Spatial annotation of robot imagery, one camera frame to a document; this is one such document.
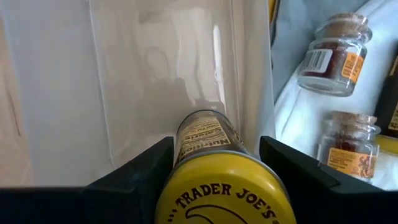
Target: trader joe's spice jar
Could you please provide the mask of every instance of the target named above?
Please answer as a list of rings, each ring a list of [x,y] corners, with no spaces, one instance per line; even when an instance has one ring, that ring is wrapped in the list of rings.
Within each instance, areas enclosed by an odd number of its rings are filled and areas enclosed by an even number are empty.
[[[376,118],[341,111],[332,112],[324,122],[318,160],[357,179],[370,182],[374,176],[379,145],[374,137],[380,128]]]
[[[368,19],[355,13],[337,14],[319,27],[298,71],[298,84],[332,96],[350,96],[372,38]]]

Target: barcode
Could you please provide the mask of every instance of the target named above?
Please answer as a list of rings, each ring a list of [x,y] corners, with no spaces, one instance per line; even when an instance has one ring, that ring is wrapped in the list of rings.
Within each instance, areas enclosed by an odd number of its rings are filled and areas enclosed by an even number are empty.
[[[323,73],[329,65],[333,51],[331,49],[309,50],[302,63],[304,72]]]

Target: small glass jar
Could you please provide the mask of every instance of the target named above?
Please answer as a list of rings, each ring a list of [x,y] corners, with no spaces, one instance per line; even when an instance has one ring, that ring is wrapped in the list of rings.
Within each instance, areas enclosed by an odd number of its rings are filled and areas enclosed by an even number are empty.
[[[307,90],[332,96],[350,96],[371,40],[368,19],[355,13],[330,17],[315,33],[298,71],[298,84]]]
[[[332,112],[332,119],[325,120],[318,160],[340,172],[365,182],[374,176],[379,145],[374,138],[380,128],[374,125],[373,116]]]

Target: yellow plastic cap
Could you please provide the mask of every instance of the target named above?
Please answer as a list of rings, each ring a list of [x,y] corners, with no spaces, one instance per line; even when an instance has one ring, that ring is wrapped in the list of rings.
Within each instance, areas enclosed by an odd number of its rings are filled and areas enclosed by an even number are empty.
[[[296,223],[278,180],[259,163],[234,154],[202,156],[179,167],[160,196],[155,222]]]

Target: white fabric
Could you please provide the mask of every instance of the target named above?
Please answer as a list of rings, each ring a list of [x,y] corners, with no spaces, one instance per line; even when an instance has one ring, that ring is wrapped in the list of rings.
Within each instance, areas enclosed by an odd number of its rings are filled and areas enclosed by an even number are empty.
[[[275,105],[277,139],[316,157],[322,120],[331,110],[373,114],[398,47],[398,0],[373,0],[358,13],[369,18],[373,38],[366,44],[368,55],[353,95],[347,98],[320,95],[300,89],[297,71],[292,75]],[[398,189],[398,156],[381,152],[373,185]]]

